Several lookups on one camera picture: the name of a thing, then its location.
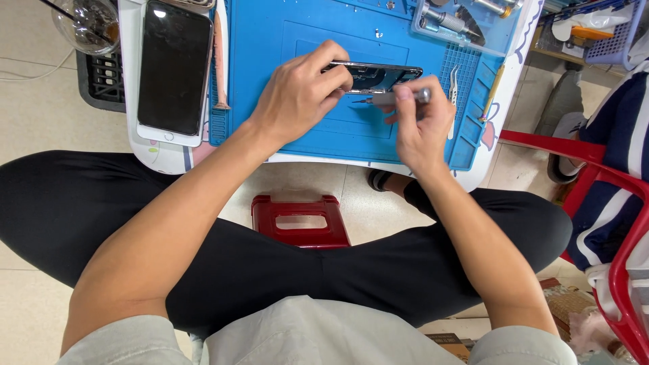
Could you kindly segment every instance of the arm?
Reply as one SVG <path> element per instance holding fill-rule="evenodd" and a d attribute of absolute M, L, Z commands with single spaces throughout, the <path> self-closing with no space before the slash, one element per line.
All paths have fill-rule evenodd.
<path fill-rule="evenodd" d="M 431 102 L 417 110 L 412 92 L 429 87 Z M 469 281 L 485 303 L 492 328 L 525 325 L 558 336 L 550 309 L 532 268 L 500 227 L 451 177 L 444 145 L 455 118 L 437 78 L 396 86 L 399 122 L 397 152 L 444 225 Z M 423 118 L 417 121 L 419 113 Z"/>
<path fill-rule="evenodd" d="M 348 60 L 332 41 L 275 70 L 250 119 L 214 153 L 151 201 L 97 249 L 75 287 L 61 354 L 109 323 L 154 314 L 187 270 L 241 183 L 284 144 L 311 129 L 349 90 Z"/>

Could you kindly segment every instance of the screwdriver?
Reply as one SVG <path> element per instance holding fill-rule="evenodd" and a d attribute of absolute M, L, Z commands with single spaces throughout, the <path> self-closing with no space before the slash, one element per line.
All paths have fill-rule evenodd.
<path fill-rule="evenodd" d="M 429 88 L 423 88 L 418 92 L 415 92 L 414 95 L 415 95 L 415 100 L 422 104 L 428 104 L 430 102 Z M 352 103 L 367 103 L 367 104 L 375 105 L 377 107 L 387 107 L 396 104 L 397 99 L 395 98 L 395 93 L 386 92 L 384 94 L 376 94 L 374 97 L 369 97 L 364 100 L 353 101 Z"/>

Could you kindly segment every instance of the hand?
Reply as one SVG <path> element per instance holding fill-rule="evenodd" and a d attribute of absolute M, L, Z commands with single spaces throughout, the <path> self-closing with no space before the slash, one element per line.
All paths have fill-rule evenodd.
<path fill-rule="evenodd" d="M 333 60 L 349 60 L 349 55 L 326 40 L 273 72 L 248 122 L 270 138 L 275 151 L 308 132 L 352 88 L 353 78 L 345 66 L 321 73 Z"/>
<path fill-rule="evenodd" d="M 418 105 L 413 92 L 430 89 L 430 103 Z M 386 118 L 387 124 L 398 120 L 397 154 L 417 177 L 448 173 L 444 146 L 455 118 L 455 106 L 447 100 L 437 77 L 428 76 L 394 86 L 397 113 Z M 395 107 L 383 108 L 384 113 Z"/>

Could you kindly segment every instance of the white desk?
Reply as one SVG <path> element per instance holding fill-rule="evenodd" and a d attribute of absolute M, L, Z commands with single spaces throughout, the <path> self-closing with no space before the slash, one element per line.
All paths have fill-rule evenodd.
<path fill-rule="evenodd" d="M 494 104 L 489 112 L 489 122 L 492 126 L 487 126 L 482 137 L 482 143 L 478 148 L 476 158 L 470 171 L 454 171 L 454 175 L 459 183 L 471 191 L 475 189 L 485 177 L 493 151 L 496 146 L 496 140 L 500 134 L 505 116 L 514 94 L 516 83 L 519 79 L 523 61 L 532 42 L 532 36 L 536 23 L 541 13 L 543 0 L 527 0 L 534 3 L 528 7 L 527 14 L 521 14 L 527 20 L 524 34 L 521 35 L 516 45 L 516 52 L 505 60 L 505 70 L 500 81 L 500 86 L 494 97 Z M 136 132 L 137 113 L 134 107 L 137 105 L 137 87 L 139 82 L 139 59 L 140 59 L 140 24 L 141 24 L 141 5 L 145 0 L 119 0 L 119 28 L 121 33 L 122 63 L 124 74 L 124 85 L 126 92 L 126 110 L 129 128 L 129 141 L 133 153 L 149 168 L 172 175 L 185 173 L 195 164 L 198 164 L 203 158 L 214 150 L 208 140 L 208 122 L 204 124 L 205 133 L 203 142 L 199 147 L 188 148 L 163 142 L 152 142 L 138 136 Z M 387 171 L 393 171 L 404 175 L 409 175 L 411 171 L 404 165 L 386 164 L 378 162 L 362 162 L 355 160 L 342 160 L 338 158 L 320 158 L 308 157 L 301 155 L 289 155 L 285 153 L 276 153 L 268 162 L 329 162 L 334 164 L 348 164 L 358 166 L 371 166 Z"/>

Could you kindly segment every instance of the light gray shirt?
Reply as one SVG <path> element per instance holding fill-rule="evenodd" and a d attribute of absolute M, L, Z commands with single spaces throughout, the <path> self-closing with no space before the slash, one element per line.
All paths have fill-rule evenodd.
<path fill-rule="evenodd" d="M 191 365 L 173 326 L 159 316 L 126 318 L 92 332 L 58 365 Z M 287 297 L 211 335 L 201 365 L 450 364 L 462 365 L 404 320 L 339 301 Z M 469 364 L 576 365 L 570 347 L 525 326 L 495 329 L 471 351 Z"/>

